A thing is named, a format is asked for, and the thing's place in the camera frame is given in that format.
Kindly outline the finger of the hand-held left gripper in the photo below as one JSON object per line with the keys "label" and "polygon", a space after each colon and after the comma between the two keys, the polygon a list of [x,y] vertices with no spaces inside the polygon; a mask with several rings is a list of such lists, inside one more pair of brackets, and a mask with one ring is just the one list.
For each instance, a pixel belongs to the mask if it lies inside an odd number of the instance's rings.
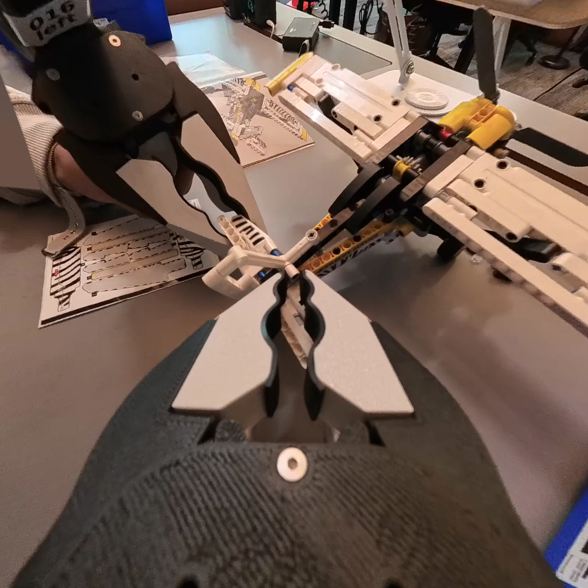
{"label": "finger of the hand-held left gripper", "polygon": [[212,188],[209,198],[219,210],[232,210],[266,231],[266,224],[221,114],[177,63],[169,64],[169,74],[173,83],[172,106],[181,122],[176,140],[179,161]]}
{"label": "finger of the hand-held left gripper", "polygon": [[162,224],[196,245],[213,253],[227,253],[226,237],[212,227],[207,215],[193,208],[177,192],[172,175],[155,160],[131,159],[117,171],[130,186],[161,217]]}

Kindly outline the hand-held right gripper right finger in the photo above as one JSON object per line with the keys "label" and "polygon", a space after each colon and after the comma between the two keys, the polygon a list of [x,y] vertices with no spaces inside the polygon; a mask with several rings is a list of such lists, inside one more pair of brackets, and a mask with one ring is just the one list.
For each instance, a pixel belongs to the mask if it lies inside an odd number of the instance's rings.
{"label": "hand-held right gripper right finger", "polygon": [[412,416],[414,407],[370,319],[309,271],[299,284],[311,339],[303,392],[311,420],[341,429]]}

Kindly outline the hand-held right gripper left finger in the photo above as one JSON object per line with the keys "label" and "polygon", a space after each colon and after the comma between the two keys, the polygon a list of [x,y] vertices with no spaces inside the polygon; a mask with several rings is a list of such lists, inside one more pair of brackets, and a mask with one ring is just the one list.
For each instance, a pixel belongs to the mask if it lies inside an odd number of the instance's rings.
{"label": "hand-held right gripper left finger", "polygon": [[272,417],[279,401],[275,337],[283,274],[277,273],[216,319],[171,407],[212,417]]}

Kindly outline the white yellow lego plane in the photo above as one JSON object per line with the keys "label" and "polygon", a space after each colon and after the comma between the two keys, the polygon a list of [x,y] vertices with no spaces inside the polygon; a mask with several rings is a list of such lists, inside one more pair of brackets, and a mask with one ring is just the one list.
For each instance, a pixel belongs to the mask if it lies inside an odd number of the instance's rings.
{"label": "white yellow lego plane", "polygon": [[314,230],[286,254],[273,255],[244,228],[244,217],[219,217],[232,248],[203,282],[240,299],[287,268],[317,276],[385,238],[436,235],[440,261],[477,254],[507,281],[587,336],[587,205],[545,180],[539,163],[503,148],[511,139],[568,165],[587,154],[531,128],[497,104],[493,65],[481,95],[438,121],[352,71],[301,54],[266,85],[269,93],[358,165],[357,176]]}

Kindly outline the person's left forearm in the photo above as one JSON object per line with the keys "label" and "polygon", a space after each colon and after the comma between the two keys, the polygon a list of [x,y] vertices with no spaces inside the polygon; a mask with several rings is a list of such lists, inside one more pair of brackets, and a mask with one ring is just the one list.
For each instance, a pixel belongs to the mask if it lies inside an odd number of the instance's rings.
{"label": "person's left forearm", "polygon": [[61,208],[60,197],[55,191],[62,188],[55,171],[55,150],[58,147],[55,135],[61,129],[61,124],[55,117],[44,114],[33,103],[30,95],[8,85],[5,88],[24,134],[39,188],[31,190],[1,186],[1,198],[18,205],[33,205],[49,199]]}

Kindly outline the lego instruction booklet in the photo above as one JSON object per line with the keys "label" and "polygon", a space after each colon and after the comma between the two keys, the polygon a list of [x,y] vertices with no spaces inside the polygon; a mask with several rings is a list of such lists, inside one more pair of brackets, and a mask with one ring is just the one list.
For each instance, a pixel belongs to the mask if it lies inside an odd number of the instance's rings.
{"label": "lego instruction booklet", "polygon": [[271,97],[267,82],[258,71],[201,87],[224,120],[245,169],[314,144],[301,122]]}

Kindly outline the person's left hand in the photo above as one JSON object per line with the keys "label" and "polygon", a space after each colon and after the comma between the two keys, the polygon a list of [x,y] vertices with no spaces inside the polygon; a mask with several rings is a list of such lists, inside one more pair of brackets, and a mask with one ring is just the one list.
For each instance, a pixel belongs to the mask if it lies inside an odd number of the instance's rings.
{"label": "person's left hand", "polygon": [[51,137],[48,147],[45,173],[48,183],[53,187],[61,187],[75,196],[96,202],[116,203],[86,176],[69,151],[56,142],[55,137]]}

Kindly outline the plain blue storage bin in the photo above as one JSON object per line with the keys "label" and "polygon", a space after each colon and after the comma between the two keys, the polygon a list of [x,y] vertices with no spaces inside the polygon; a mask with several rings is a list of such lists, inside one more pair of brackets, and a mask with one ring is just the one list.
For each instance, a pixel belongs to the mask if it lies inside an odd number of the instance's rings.
{"label": "plain blue storage bin", "polygon": [[165,1],[91,1],[95,18],[115,21],[124,31],[140,34],[154,45],[172,40]]}

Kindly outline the zebra striped sticker sheet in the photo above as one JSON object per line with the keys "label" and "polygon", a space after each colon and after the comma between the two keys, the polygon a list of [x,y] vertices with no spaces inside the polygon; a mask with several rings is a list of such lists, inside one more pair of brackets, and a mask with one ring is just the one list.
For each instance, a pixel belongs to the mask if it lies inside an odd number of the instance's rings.
{"label": "zebra striped sticker sheet", "polygon": [[39,328],[201,277],[219,258],[155,221],[131,215],[94,224],[45,258]]}

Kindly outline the black electronic device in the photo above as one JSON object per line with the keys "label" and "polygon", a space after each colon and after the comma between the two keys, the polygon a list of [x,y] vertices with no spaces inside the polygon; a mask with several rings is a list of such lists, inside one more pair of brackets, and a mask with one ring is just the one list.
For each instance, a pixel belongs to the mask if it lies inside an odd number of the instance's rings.
{"label": "black electronic device", "polygon": [[233,20],[245,19],[260,26],[276,23],[276,1],[223,1],[223,8]]}

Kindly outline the black power adapter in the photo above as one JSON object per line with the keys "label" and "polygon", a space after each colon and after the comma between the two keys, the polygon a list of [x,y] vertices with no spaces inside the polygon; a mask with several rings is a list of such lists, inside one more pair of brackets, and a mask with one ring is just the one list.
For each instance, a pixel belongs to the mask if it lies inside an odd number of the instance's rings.
{"label": "black power adapter", "polygon": [[320,19],[296,17],[282,35],[285,52],[302,55],[312,52],[319,38]]}

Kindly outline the silver laptop stand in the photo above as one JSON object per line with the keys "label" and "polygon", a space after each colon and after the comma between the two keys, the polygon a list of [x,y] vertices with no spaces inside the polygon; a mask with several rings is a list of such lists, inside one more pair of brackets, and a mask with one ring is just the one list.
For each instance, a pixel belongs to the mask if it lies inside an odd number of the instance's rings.
{"label": "silver laptop stand", "polygon": [[[383,12],[387,15],[388,25],[393,37],[393,46],[399,63],[398,88],[405,90],[410,84],[410,76],[414,71],[414,63],[409,50],[408,34],[400,1],[384,1]],[[515,115],[505,107],[498,106],[500,92],[496,82],[494,64],[495,46],[493,37],[493,18],[484,8],[473,13],[474,49],[477,59],[478,81],[481,96],[460,103],[451,111],[445,112],[445,95],[441,94],[441,111],[432,104],[408,109],[412,116],[424,116],[432,122],[448,127],[453,132],[468,128],[474,130],[489,121],[490,118],[501,116],[516,128]]]}

